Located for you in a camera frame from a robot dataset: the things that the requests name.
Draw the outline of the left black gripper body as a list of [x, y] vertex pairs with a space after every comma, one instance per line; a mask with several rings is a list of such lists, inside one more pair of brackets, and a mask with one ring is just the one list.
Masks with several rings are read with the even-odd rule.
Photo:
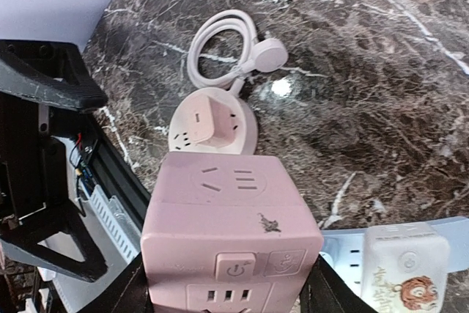
[[1, 216], [22, 220], [13, 232], [21, 239], [57, 233], [69, 197], [65, 146], [51, 130], [48, 106], [1, 94]]

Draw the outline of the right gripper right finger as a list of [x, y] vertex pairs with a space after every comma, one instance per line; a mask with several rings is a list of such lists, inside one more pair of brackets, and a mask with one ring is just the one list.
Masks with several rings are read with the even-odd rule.
[[377, 313], [318, 256], [300, 292], [301, 313]]

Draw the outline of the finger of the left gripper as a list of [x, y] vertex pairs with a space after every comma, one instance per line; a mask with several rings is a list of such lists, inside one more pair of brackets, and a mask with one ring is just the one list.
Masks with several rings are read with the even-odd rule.
[[[84, 258], [82, 261], [41, 244], [60, 232], [71, 237]], [[41, 210], [31, 214], [18, 227], [1, 231], [1, 248], [8, 258], [16, 262], [82, 281], [95, 282], [108, 271], [106, 260], [78, 210]]]
[[73, 43], [2, 40], [1, 92], [85, 113], [108, 102]]

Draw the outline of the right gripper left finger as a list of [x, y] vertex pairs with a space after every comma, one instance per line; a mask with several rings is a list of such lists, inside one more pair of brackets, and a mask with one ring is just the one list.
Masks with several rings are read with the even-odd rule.
[[142, 254], [79, 313], [153, 313]]

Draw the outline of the white cube socket adapter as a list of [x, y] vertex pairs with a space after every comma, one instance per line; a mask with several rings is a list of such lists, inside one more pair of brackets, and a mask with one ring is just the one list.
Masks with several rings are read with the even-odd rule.
[[449, 255], [448, 241], [426, 222], [369, 227], [361, 299], [377, 312], [439, 312]]

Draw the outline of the pink cube socket adapter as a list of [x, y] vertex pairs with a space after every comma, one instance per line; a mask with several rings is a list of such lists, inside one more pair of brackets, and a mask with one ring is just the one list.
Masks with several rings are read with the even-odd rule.
[[170, 152], [141, 233], [156, 312], [289, 312], [323, 238], [274, 156]]

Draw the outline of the pink round power socket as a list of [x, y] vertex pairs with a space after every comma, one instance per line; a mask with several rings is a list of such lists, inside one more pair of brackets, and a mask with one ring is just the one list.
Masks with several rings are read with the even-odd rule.
[[238, 97], [220, 88], [189, 94], [169, 124], [170, 151], [252, 155], [258, 128], [253, 111]]

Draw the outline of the pink charger plug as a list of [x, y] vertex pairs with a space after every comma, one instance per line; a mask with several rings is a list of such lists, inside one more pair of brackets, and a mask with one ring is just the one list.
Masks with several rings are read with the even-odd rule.
[[202, 93], [188, 98], [188, 135], [196, 144], [225, 147], [235, 140], [230, 108]]

